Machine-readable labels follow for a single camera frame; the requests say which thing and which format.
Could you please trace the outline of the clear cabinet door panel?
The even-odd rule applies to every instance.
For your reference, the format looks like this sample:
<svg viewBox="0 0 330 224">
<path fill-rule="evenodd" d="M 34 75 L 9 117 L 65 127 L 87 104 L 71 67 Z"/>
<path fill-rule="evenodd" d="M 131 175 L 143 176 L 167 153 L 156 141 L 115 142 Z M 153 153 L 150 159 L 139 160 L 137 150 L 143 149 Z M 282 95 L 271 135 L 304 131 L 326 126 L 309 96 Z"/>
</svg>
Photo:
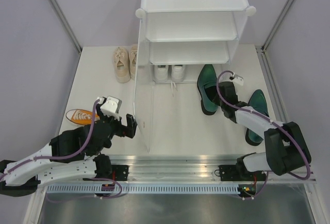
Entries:
<svg viewBox="0 0 330 224">
<path fill-rule="evenodd" d="M 146 38 L 146 20 L 140 20 L 135 76 L 134 112 L 147 152 L 151 149 L 153 77 L 150 64 L 149 41 Z"/>
</svg>

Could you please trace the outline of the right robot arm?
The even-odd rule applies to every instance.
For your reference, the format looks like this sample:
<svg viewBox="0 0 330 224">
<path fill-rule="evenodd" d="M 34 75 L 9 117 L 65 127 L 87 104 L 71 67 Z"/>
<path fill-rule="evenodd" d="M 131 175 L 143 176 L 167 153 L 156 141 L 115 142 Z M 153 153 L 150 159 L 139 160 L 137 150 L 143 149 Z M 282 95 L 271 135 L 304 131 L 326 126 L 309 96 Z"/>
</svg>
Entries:
<svg viewBox="0 0 330 224">
<path fill-rule="evenodd" d="M 247 180 L 254 171 L 258 171 L 251 165 L 261 165 L 258 158 L 266 161 L 266 171 L 272 171 L 278 176 L 290 174 L 301 180 L 310 178 L 311 154 L 297 123 L 272 120 L 247 103 L 239 101 L 235 86 L 230 81 L 217 83 L 216 90 L 224 116 L 253 131 L 265 143 L 264 153 L 245 156 L 243 163 L 236 166 L 235 173 L 239 179 Z"/>
</svg>

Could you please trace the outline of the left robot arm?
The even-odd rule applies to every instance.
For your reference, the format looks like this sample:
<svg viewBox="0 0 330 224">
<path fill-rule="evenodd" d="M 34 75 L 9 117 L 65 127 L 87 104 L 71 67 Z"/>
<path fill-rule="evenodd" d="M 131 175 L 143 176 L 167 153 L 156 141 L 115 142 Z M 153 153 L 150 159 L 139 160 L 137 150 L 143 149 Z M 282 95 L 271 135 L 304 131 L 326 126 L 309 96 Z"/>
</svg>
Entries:
<svg viewBox="0 0 330 224">
<path fill-rule="evenodd" d="M 22 197 L 38 188 L 66 180 L 124 180 L 122 166 L 113 166 L 109 156 L 114 136 L 133 138 L 137 122 L 130 114 L 127 124 L 114 117 L 90 118 L 73 130 L 64 131 L 42 149 L 20 161 L 1 161 L 1 194 Z"/>
</svg>

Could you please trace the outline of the white sneaker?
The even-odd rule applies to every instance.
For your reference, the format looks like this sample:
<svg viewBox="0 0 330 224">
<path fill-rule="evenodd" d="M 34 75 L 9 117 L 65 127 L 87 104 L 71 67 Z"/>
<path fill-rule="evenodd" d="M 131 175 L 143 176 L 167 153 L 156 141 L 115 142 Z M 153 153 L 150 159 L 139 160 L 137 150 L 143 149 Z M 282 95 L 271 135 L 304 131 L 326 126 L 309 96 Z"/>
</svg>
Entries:
<svg viewBox="0 0 330 224">
<path fill-rule="evenodd" d="M 172 65 L 171 66 L 171 93 L 174 96 L 174 90 L 176 90 L 176 84 L 183 82 L 185 78 L 185 65 Z"/>
<path fill-rule="evenodd" d="M 168 80 L 168 65 L 155 65 L 154 66 L 154 79 L 156 83 L 164 83 Z"/>
</svg>

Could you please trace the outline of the beige sneaker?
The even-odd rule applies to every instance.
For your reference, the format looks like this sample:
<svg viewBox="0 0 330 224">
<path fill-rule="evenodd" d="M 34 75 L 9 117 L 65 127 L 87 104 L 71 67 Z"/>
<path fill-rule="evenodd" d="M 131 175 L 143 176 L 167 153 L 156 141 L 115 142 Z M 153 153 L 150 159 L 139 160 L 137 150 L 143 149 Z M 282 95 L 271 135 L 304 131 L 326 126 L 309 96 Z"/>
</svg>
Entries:
<svg viewBox="0 0 330 224">
<path fill-rule="evenodd" d="M 128 51 L 124 47 L 117 47 L 113 53 L 113 67 L 116 79 L 119 83 L 130 81 Z"/>
<path fill-rule="evenodd" d="M 135 80 L 136 77 L 137 55 L 138 55 L 138 44 L 134 44 L 131 46 L 129 51 L 129 70 L 132 80 Z"/>
</svg>

